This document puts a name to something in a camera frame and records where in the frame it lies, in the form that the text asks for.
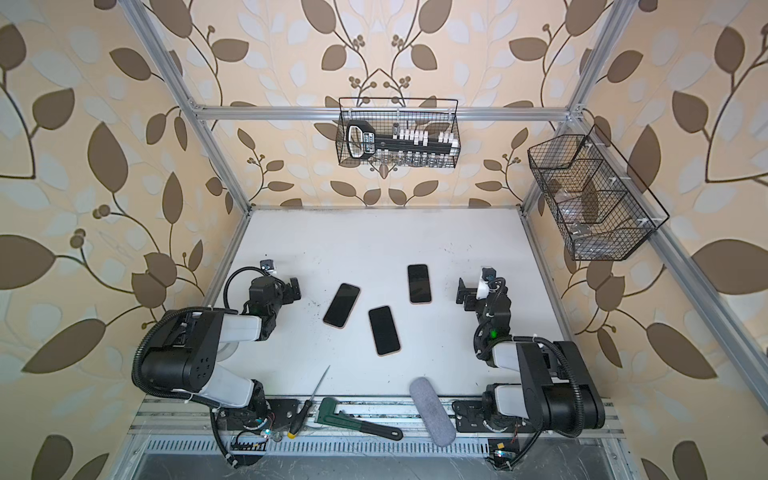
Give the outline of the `blue phone black screen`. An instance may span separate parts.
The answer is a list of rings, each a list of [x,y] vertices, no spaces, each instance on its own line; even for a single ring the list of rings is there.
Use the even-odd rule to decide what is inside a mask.
[[[426,264],[407,267],[409,299],[412,304],[428,304],[432,301],[429,270]]]

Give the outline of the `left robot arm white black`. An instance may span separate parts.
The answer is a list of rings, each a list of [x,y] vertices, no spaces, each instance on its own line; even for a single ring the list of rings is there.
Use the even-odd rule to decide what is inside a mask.
[[[282,307],[301,298],[300,283],[274,274],[271,260],[241,267],[252,273],[248,297],[240,309],[193,306],[170,310],[153,324],[133,358],[133,384],[157,398],[184,400],[208,409],[219,453],[234,469],[248,465],[242,438],[253,434],[268,442],[280,433],[295,438],[306,424],[310,402],[281,400],[272,405],[256,379],[234,374],[218,362],[223,344],[263,342],[277,326]]]

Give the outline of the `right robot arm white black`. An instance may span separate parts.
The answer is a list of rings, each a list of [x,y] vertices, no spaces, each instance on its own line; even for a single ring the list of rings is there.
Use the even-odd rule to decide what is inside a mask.
[[[494,469],[513,470],[545,432],[574,439],[604,427],[604,403],[576,344],[514,335],[506,280],[494,269],[484,269],[475,288],[459,281],[456,303],[477,317],[475,357],[519,375],[516,384],[492,383],[478,400],[452,404],[460,432],[510,436],[489,448],[486,461]]]

